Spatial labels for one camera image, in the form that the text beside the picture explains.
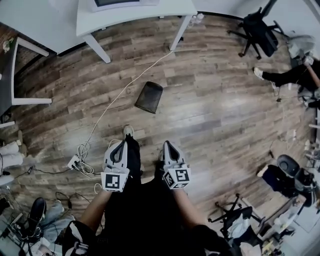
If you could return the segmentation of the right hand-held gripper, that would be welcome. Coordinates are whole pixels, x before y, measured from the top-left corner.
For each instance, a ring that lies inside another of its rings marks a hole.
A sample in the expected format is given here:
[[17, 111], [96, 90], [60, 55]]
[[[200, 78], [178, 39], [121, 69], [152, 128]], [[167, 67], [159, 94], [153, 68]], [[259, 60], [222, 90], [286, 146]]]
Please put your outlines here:
[[170, 190], [183, 189], [191, 180], [191, 169], [185, 163], [185, 155], [173, 142], [163, 144], [164, 174], [162, 176]]

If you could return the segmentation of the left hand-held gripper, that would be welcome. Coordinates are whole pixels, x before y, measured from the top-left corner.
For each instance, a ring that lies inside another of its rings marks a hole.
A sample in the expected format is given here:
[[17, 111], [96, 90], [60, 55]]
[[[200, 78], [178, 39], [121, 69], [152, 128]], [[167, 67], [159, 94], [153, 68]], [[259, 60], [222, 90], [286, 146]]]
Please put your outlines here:
[[104, 154], [104, 171], [100, 173], [104, 191], [122, 193], [130, 170], [128, 164], [128, 144], [120, 140], [112, 144]]

